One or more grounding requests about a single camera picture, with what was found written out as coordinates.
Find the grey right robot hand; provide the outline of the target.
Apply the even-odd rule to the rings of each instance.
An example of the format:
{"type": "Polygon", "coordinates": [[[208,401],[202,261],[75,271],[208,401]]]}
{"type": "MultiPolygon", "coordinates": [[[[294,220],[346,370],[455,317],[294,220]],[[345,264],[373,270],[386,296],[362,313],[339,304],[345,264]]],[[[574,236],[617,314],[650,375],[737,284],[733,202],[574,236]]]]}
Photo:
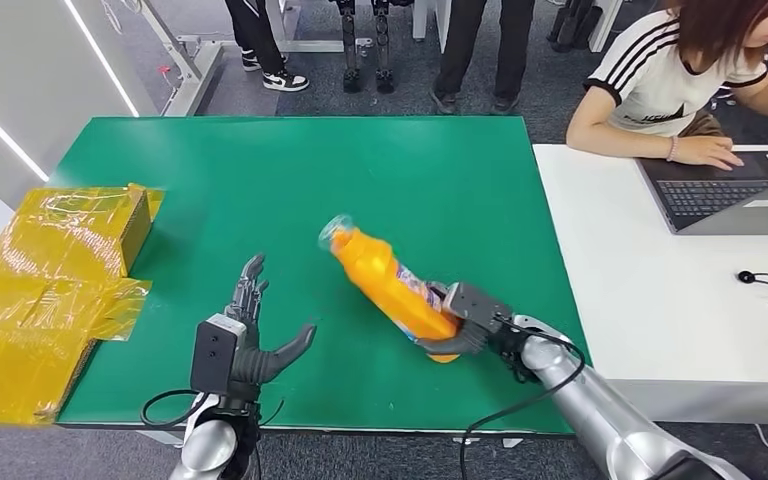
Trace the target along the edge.
{"type": "Polygon", "coordinates": [[[513,326],[514,310],[474,285],[456,282],[444,285],[427,282],[432,298],[441,301],[443,313],[458,321],[453,337],[441,340],[420,338],[416,344],[431,355],[478,354],[489,349],[513,372],[519,383],[536,382],[535,374],[521,360],[527,334],[513,326]]]}

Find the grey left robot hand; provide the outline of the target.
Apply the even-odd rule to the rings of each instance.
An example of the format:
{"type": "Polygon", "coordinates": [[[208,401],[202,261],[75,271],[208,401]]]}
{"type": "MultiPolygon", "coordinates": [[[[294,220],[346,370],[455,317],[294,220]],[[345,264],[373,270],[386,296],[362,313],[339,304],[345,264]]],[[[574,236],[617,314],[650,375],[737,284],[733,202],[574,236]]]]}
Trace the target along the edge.
{"type": "Polygon", "coordinates": [[[264,261],[265,255],[259,253],[245,263],[231,300],[223,311],[225,316],[246,329],[245,339],[239,343],[231,367],[230,391],[233,396],[252,393],[257,397],[261,385],[273,381],[309,350],[317,329],[313,324],[304,324],[299,333],[281,347],[271,351],[261,349],[259,318],[263,293],[269,285],[267,280],[259,280],[264,261]]]}

